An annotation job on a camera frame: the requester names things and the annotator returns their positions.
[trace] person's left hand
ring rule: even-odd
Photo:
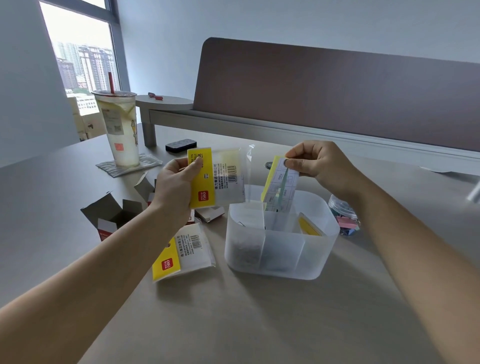
[[[197,158],[190,165],[187,158],[174,159],[156,178],[155,197],[149,208],[162,210],[163,215],[166,214],[166,223],[175,231],[184,226],[190,217],[191,183],[202,164],[202,158]]]

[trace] red straw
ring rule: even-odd
[[[112,72],[108,73],[108,79],[110,80],[110,92],[115,94],[115,91],[113,90],[113,76]]]

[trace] jar lid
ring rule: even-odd
[[[108,96],[108,97],[132,97],[132,96],[137,96],[137,94],[134,93],[134,92],[115,91],[115,93],[113,94],[113,93],[111,93],[110,91],[107,91],[107,90],[92,91],[92,94],[100,95],[100,96]]]
[[[346,216],[347,218],[352,218],[354,220],[357,219],[357,214],[355,213],[355,211],[353,211],[350,205],[347,202],[335,197],[334,195],[330,196],[330,200],[328,200],[328,207],[330,207],[332,210],[336,211],[340,215]]]

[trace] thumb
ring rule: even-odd
[[[314,176],[317,174],[315,173],[315,162],[316,160],[289,158],[285,160],[285,167]]]
[[[185,167],[185,169],[180,172],[182,174],[182,178],[187,180],[188,182],[192,182],[193,179],[200,173],[202,166],[204,165],[204,160],[202,157],[197,157],[192,163]]]

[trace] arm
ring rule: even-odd
[[[6,363],[76,363],[120,309],[190,214],[198,159],[173,160],[159,173],[147,210],[95,249],[0,310]]]
[[[290,150],[286,166],[347,201],[405,299],[449,363],[480,358],[480,275],[395,199],[358,171],[332,142]]]

